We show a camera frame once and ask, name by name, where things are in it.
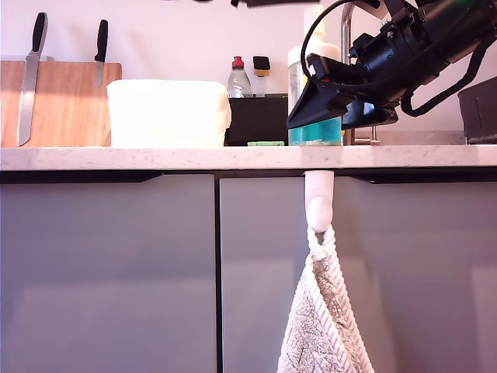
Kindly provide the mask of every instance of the black cable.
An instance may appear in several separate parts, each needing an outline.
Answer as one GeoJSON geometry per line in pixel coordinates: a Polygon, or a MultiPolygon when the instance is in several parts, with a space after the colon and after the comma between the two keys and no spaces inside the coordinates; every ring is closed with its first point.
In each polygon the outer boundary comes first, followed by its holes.
{"type": "Polygon", "coordinates": [[[324,80],[315,78],[314,76],[311,76],[311,73],[309,72],[309,69],[307,67],[307,63],[305,61],[305,51],[307,49],[307,46],[309,44],[309,41],[311,39],[311,36],[313,32],[316,30],[316,27],[318,27],[318,24],[334,9],[338,8],[342,4],[346,4],[347,2],[352,2],[356,0],[338,0],[337,2],[334,2],[331,4],[328,8],[325,9],[323,13],[319,15],[319,17],[314,21],[312,24],[311,28],[309,29],[307,35],[305,36],[304,42],[302,43],[302,51],[301,51],[301,65],[302,65],[302,71],[303,73],[308,77],[308,79],[313,82],[314,84],[317,85],[326,85],[328,87],[334,88],[334,89],[350,89],[350,90],[366,90],[366,89],[375,89],[379,85],[384,85],[392,80],[398,79],[398,76],[411,64],[424,56],[427,52],[431,51],[434,47],[437,47],[438,44],[441,42],[445,41],[445,39],[452,34],[452,32],[461,24],[461,22],[466,18],[467,14],[478,4],[478,0],[475,0],[471,6],[469,6],[466,11],[460,15],[460,17],[456,20],[456,22],[452,25],[451,28],[448,29],[448,31],[443,35],[443,37],[439,38],[437,42],[434,44],[431,44],[428,46],[424,51],[422,51],[420,54],[414,56],[414,58],[404,64],[401,68],[397,70],[397,72],[393,75],[390,75],[387,78],[384,78],[380,81],[377,82],[372,82],[372,83],[366,83],[366,84],[339,84],[339,83],[334,83],[334,82],[326,82],[324,80]]]}
{"type": "Polygon", "coordinates": [[[404,95],[401,98],[401,108],[402,111],[411,117],[418,117],[420,115],[428,113],[433,107],[444,101],[447,97],[452,96],[454,93],[458,92],[460,89],[463,89],[466,85],[471,83],[478,73],[478,69],[480,68],[481,60],[485,56],[485,52],[488,47],[490,47],[494,41],[496,36],[494,33],[491,33],[481,39],[480,44],[474,49],[473,54],[471,55],[471,60],[467,67],[466,74],[462,77],[462,79],[451,87],[447,88],[445,91],[439,93],[435,97],[433,97],[430,101],[424,103],[417,109],[412,109],[411,98],[414,94],[414,91],[417,90],[419,85],[413,86],[404,92],[404,95]]]}

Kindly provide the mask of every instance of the countertop edge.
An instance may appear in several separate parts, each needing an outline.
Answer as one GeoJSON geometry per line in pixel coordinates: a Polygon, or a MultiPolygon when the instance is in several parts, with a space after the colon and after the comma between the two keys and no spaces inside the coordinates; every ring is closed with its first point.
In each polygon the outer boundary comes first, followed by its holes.
{"type": "Polygon", "coordinates": [[[387,169],[497,166],[497,145],[2,148],[0,172],[387,169]]]}

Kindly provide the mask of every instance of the gray cabinet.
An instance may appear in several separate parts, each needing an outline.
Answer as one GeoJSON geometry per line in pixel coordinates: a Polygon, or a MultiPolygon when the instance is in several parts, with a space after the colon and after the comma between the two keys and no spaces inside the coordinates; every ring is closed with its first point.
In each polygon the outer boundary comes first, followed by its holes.
{"type": "Polygon", "coordinates": [[[276,372],[308,253],[304,180],[221,180],[224,373],[276,372]]]}
{"type": "MultiPolygon", "coordinates": [[[[497,366],[497,184],[335,180],[337,251],[381,373],[497,366]]],[[[221,181],[224,373],[273,373],[308,253],[304,179],[221,181]]]]}
{"type": "Polygon", "coordinates": [[[2,372],[216,371],[213,176],[1,198],[2,372]]]}

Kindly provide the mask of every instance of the hanging towel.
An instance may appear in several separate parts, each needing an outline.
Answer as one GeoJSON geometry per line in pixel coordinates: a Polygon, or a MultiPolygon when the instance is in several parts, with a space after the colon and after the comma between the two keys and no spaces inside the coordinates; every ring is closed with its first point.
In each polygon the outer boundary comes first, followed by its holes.
{"type": "Polygon", "coordinates": [[[277,373],[374,373],[350,308],[332,226],[310,253],[295,291],[277,373]]]}

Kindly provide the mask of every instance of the plastic bottle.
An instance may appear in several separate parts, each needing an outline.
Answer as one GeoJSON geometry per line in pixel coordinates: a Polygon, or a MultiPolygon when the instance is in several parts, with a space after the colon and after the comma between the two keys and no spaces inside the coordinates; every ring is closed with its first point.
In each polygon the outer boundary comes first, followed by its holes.
{"type": "Polygon", "coordinates": [[[236,56],[235,60],[231,63],[231,74],[228,79],[228,97],[253,97],[249,77],[245,72],[240,56],[236,56]]]}
{"type": "MultiPolygon", "coordinates": [[[[312,23],[323,12],[322,5],[307,7],[304,12],[304,36],[311,28],[312,23]]],[[[306,57],[319,54],[327,58],[340,61],[340,49],[324,42],[325,23],[320,22],[313,32],[306,50],[306,57]]],[[[299,45],[288,54],[288,113],[291,113],[301,93],[304,91],[307,76],[302,72],[301,50],[299,45]]],[[[341,145],[342,144],[342,118],[333,118],[307,126],[293,128],[288,131],[289,145],[341,145]]]]}

